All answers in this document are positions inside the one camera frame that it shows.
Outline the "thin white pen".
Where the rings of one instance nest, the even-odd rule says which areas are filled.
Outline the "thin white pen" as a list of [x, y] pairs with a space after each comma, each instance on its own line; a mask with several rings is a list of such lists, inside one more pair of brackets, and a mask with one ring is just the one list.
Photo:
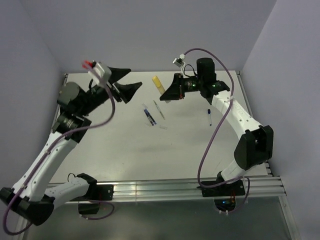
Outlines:
[[211, 109], [207, 109], [207, 115], [208, 115], [208, 122], [209, 126], [212, 126], [212, 116], [211, 116]]

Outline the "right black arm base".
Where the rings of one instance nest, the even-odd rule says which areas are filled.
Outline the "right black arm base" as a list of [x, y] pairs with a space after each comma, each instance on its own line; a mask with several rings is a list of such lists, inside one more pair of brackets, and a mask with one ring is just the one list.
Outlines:
[[200, 185], [197, 188], [201, 190], [202, 197], [213, 198], [217, 211], [226, 215], [237, 209], [236, 197], [247, 196], [242, 180], [212, 188], [204, 188]]

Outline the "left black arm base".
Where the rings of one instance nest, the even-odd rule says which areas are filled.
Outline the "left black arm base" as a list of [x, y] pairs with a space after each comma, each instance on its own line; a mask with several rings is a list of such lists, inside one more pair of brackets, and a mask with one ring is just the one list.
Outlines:
[[115, 207], [111, 203], [114, 194], [113, 184], [98, 184], [88, 194], [76, 197], [71, 202], [77, 202], [77, 210], [81, 217], [89, 219], [100, 219], [103, 211], [109, 210], [107, 216], [110, 216]]

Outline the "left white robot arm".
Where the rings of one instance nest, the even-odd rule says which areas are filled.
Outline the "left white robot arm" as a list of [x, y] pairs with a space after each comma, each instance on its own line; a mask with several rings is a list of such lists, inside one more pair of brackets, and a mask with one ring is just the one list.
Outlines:
[[116, 102], [127, 104], [142, 86], [141, 82], [118, 83], [130, 72], [129, 68], [113, 68], [94, 62], [88, 68], [91, 83], [87, 91], [72, 81], [62, 86], [57, 99], [60, 115], [43, 149], [13, 187], [0, 190], [0, 199], [8, 210], [25, 218], [29, 224], [39, 226], [64, 203], [74, 199], [92, 201], [96, 197], [97, 180], [85, 173], [55, 187], [49, 188], [48, 184], [87, 130], [94, 128], [88, 115], [107, 100], [111, 101], [111, 114], [115, 114]]

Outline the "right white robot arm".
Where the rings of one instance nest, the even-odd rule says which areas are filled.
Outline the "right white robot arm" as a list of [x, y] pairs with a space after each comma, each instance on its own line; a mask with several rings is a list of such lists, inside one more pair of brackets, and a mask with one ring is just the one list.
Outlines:
[[216, 108], [222, 119], [219, 129], [227, 121], [238, 137], [238, 144], [233, 153], [232, 162], [217, 175], [217, 191], [222, 195], [229, 194], [234, 182], [244, 177], [246, 172], [257, 165], [268, 161], [273, 155], [274, 131], [255, 120], [234, 99], [234, 87], [217, 79], [215, 63], [211, 58], [199, 58], [196, 61], [196, 75], [184, 77], [175, 73], [171, 85], [161, 94], [160, 101], [178, 101], [186, 93], [200, 92], [206, 101]]

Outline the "yellow highlighter pen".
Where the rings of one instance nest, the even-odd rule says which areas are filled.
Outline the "yellow highlighter pen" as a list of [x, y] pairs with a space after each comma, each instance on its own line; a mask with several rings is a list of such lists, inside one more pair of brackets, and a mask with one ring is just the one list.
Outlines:
[[156, 86], [157, 90], [159, 91], [159, 93], [162, 95], [166, 90], [165, 90], [164, 86], [162, 85], [160, 79], [155, 75], [152, 77], [152, 81], [153, 81], [154, 85]]

